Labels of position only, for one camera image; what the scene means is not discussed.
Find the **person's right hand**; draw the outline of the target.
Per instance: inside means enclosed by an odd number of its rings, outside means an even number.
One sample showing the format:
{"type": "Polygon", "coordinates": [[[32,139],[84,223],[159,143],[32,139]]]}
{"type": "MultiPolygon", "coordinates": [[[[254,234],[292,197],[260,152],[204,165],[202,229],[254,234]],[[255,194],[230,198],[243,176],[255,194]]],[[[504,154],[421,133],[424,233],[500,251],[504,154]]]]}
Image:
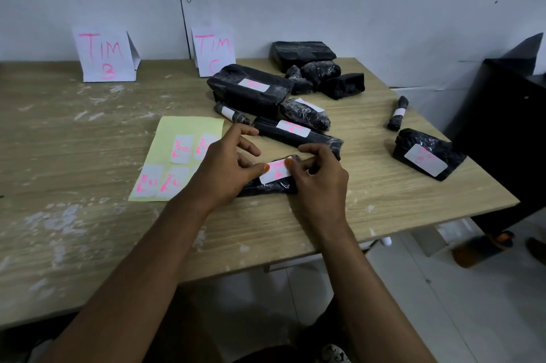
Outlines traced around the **person's right hand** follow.
{"type": "Polygon", "coordinates": [[[346,220],[348,172],[327,145],[305,144],[298,150],[312,154],[302,160],[303,182],[296,182],[305,222],[322,241],[347,237],[351,232],[346,220]]]}

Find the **white sticker label pink writing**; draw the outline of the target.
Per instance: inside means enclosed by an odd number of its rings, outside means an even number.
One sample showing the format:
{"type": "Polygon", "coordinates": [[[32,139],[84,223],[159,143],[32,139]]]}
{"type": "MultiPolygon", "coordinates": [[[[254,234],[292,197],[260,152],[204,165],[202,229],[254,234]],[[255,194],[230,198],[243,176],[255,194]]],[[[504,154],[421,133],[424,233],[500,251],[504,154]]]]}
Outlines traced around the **white sticker label pink writing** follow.
{"type": "Polygon", "coordinates": [[[295,159],[295,155],[290,155],[285,158],[267,163],[269,169],[267,170],[267,172],[263,173],[261,176],[258,177],[260,183],[266,185],[273,183],[277,180],[290,178],[292,174],[289,172],[288,167],[286,166],[287,159],[295,159]]]}

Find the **person's left forearm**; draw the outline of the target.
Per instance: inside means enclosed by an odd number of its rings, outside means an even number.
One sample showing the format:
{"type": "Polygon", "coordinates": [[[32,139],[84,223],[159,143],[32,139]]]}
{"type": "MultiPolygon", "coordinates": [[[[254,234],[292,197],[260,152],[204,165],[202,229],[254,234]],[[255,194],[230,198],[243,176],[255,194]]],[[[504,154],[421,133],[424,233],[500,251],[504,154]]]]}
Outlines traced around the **person's left forearm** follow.
{"type": "Polygon", "coordinates": [[[168,202],[38,362],[141,363],[211,212],[202,202],[168,202]]]}

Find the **person's right forearm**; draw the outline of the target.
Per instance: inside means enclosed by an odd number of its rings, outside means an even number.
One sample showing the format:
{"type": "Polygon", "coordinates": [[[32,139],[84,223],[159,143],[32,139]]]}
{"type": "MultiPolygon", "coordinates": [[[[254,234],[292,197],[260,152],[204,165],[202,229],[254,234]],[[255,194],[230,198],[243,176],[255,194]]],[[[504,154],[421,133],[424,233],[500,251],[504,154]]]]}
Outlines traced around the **person's right forearm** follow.
{"type": "Polygon", "coordinates": [[[319,222],[313,230],[359,363],[437,363],[348,223],[319,222]]]}

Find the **long black parcel white label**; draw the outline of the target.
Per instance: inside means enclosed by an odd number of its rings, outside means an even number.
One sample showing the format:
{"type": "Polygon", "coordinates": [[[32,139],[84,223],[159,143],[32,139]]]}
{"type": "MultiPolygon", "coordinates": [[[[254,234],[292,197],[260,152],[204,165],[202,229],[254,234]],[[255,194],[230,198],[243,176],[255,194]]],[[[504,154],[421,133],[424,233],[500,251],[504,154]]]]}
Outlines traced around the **long black parcel white label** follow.
{"type": "Polygon", "coordinates": [[[324,144],[334,153],[337,160],[341,159],[342,139],[325,135],[308,127],[286,120],[256,117],[252,126],[264,137],[298,148],[305,144],[324,144]]]}

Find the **small black roll white band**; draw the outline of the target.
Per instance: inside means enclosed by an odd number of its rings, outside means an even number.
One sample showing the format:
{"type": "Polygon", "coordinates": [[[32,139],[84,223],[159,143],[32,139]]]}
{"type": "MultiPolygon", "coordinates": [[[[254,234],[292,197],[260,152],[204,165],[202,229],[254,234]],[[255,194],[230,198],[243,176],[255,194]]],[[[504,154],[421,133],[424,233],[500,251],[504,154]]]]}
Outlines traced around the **small black roll white band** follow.
{"type": "Polygon", "coordinates": [[[216,102],[214,106],[215,112],[223,116],[234,124],[252,125],[251,120],[241,111],[235,110],[225,103],[216,102]]]}

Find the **large black parcel white label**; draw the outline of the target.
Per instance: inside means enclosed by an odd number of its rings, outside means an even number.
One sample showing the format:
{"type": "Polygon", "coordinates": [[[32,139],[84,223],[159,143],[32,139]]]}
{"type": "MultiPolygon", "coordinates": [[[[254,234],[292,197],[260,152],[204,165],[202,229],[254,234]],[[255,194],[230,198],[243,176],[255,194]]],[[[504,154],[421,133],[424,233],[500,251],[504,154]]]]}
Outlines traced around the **large black parcel white label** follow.
{"type": "Polygon", "coordinates": [[[216,102],[257,117],[276,118],[294,82],[239,64],[229,64],[207,80],[216,102]]]}

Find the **black plastic bundle white label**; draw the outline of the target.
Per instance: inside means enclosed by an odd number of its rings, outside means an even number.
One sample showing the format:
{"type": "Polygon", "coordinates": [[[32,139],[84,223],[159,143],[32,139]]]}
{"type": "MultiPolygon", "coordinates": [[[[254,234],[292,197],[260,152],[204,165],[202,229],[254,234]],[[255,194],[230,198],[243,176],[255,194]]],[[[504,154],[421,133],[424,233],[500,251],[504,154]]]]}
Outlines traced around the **black plastic bundle white label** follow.
{"type": "Polygon", "coordinates": [[[302,98],[283,101],[279,105],[279,113],[287,120],[312,130],[326,132],[331,128],[326,111],[302,98]]]}

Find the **small black plastic bundle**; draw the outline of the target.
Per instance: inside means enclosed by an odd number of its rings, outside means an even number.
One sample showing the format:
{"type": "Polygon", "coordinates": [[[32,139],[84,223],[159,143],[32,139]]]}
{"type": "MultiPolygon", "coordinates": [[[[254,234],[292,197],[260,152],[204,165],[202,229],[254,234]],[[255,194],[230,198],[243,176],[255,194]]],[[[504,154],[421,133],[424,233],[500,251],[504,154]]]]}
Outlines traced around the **small black plastic bundle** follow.
{"type": "Polygon", "coordinates": [[[292,95],[306,95],[314,92],[313,83],[304,78],[301,70],[297,65],[292,65],[285,73],[285,79],[292,83],[292,95]]]}

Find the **yellow sticker backing sheet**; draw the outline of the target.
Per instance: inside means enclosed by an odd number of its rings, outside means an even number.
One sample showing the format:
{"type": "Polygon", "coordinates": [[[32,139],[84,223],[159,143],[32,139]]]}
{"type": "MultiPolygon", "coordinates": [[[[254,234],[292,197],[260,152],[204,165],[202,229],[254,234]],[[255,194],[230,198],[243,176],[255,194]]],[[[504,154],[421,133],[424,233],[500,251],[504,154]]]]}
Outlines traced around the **yellow sticker backing sheet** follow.
{"type": "MultiPolygon", "coordinates": [[[[160,119],[154,139],[148,150],[144,164],[159,164],[164,166],[164,173],[161,180],[165,179],[167,172],[173,164],[170,162],[172,147],[174,138],[176,135],[181,134],[193,134],[195,136],[192,159],[187,165],[180,165],[189,167],[190,174],[185,186],[191,180],[194,173],[199,168],[202,160],[195,160],[194,153],[197,147],[197,142],[203,133],[210,133],[216,136],[222,137],[224,121],[220,118],[212,117],[171,117],[164,116],[160,119]]],[[[158,200],[155,197],[146,198],[143,200],[133,200],[133,202],[145,202],[145,201],[163,201],[158,200]]]]}

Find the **narrow folded white paper sign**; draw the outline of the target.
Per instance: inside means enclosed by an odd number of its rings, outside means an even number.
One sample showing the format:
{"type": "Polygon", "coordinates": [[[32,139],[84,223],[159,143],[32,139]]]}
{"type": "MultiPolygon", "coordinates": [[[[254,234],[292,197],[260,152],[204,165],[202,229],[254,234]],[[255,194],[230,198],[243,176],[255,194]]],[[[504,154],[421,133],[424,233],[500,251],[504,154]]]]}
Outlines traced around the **narrow folded white paper sign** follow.
{"type": "Polygon", "coordinates": [[[191,27],[193,57],[201,78],[208,78],[235,64],[233,32],[228,27],[191,27]]]}

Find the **round black plastic bundle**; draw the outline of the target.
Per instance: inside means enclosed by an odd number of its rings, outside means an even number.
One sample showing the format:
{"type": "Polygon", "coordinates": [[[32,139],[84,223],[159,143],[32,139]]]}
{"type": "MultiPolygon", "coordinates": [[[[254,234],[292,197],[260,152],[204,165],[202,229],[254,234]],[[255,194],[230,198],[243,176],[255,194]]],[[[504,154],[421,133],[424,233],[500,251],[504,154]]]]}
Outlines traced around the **round black plastic bundle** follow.
{"type": "Polygon", "coordinates": [[[316,90],[321,83],[341,75],[340,66],[332,60],[314,61],[300,68],[301,76],[313,85],[316,90]]]}

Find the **large flat black unlabelled parcel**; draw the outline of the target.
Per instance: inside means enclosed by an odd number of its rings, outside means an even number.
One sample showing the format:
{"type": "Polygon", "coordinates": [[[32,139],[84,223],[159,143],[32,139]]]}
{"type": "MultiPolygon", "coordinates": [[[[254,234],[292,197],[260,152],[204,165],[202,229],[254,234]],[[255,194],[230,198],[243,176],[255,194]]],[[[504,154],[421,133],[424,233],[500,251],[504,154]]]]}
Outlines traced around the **large flat black unlabelled parcel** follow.
{"type": "Polygon", "coordinates": [[[335,60],[337,55],[320,41],[287,42],[277,41],[271,44],[269,59],[282,73],[296,66],[301,68],[307,63],[335,60]]]}

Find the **wide folded white paper sign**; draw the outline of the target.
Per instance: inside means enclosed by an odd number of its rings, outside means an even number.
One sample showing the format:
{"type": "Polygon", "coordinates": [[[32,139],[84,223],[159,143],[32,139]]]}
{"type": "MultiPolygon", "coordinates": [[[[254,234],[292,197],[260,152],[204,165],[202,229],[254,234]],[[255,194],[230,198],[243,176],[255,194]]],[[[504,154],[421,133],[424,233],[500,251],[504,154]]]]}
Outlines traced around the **wide folded white paper sign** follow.
{"type": "Polygon", "coordinates": [[[83,82],[135,82],[141,62],[124,28],[80,26],[72,28],[83,82]]]}

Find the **black cabinet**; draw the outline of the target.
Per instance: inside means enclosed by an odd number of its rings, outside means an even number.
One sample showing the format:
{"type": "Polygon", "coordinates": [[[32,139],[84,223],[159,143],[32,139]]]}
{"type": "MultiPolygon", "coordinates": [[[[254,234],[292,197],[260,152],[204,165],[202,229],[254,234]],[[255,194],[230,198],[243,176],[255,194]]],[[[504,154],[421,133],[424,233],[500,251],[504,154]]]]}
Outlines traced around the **black cabinet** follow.
{"type": "Polygon", "coordinates": [[[546,207],[546,73],[534,75],[544,33],[528,37],[477,72],[448,136],[519,203],[472,220],[496,234],[546,207]]]}

